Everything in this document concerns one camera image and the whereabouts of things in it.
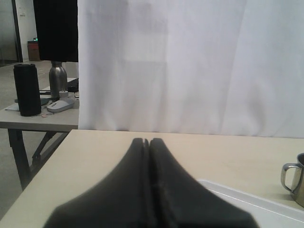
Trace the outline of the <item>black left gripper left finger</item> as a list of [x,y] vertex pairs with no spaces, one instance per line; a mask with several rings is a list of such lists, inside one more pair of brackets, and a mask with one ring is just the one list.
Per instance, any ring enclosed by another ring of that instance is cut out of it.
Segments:
[[117,166],[94,187],[58,206],[46,228],[153,228],[149,143],[133,139]]

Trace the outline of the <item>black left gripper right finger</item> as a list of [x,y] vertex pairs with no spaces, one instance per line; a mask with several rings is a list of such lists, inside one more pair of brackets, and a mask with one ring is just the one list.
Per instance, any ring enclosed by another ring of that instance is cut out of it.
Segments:
[[196,181],[175,159],[163,139],[150,142],[150,185],[158,228],[257,228],[240,209]]

